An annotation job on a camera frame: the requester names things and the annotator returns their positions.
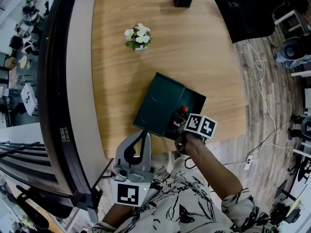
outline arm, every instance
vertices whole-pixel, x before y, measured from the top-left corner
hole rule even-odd
[[[239,179],[216,159],[197,136],[188,133],[186,137],[187,154],[222,200],[243,190]]]
[[[269,214],[258,207],[249,190],[225,168],[193,134],[187,134],[186,152],[223,200],[222,211],[242,233],[277,233]]]
[[[132,216],[133,206],[114,204],[103,218],[103,222],[118,228],[128,218]]]
[[[92,228],[93,233],[110,233],[132,216],[133,206],[114,204],[103,218]]]

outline power strip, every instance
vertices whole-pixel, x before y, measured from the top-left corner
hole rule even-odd
[[[247,161],[245,162],[244,170],[248,170],[251,167],[252,161],[253,161],[253,156],[249,155],[247,157]]]

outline desk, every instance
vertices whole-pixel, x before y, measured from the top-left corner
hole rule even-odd
[[[275,25],[280,24],[282,21],[286,20],[287,18],[294,16],[296,17],[298,24],[296,26],[293,26],[288,30],[288,32],[292,32],[298,28],[302,28],[303,31],[307,31],[310,29],[307,21],[304,19],[304,17],[296,10],[291,10],[289,13],[286,15],[282,16],[280,19],[275,21]]]
[[[146,50],[125,46],[124,31],[137,23],[151,30]],[[207,97],[201,113],[218,121],[212,141],[245,133],[239,64],[214,0],[193,0],[189,9],[173,0],[95,0],[93,90],[107,158],[138,130],[133,121],[156,72]],[[175,150],[172,140],[152,138],[153,153]]]
[[[26,66],[26,64],[27,64],[27,56],[24,55],[24,56],[18,61],[18,63],[19,63],[19,67],[20,67],[21,69],[23,69],[23,68]]]

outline black and white shirt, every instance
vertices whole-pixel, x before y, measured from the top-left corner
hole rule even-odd
[[[99,222],[93,233],[277,233],[248,188],[214,205],[203,176],[194,170],[163,167],[155,173],[145,203],[119,228]]]

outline white flower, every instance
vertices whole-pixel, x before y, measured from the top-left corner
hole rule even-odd
[[[142,25],[141,23],[138,23],[137,26],[136,26],[135,28],[138,29],[139,31],[144,31],[144,32],[150,31],[149,28],[145,27],[145,26]]]
[[[145,35],[145,31],[137,31],[137,35],[138,36],[144,36]]]
[[[134,29],[127,29],[124,32],[126,39],[129,40],[132,38],[132,35],[134,34]]]
[[[142,42],[147,43],[149,41],[149,39],[150,39],[150,37],[148,35],[144,35],[144,36],[137,37],[136,41],[138,43],[142,43]]]

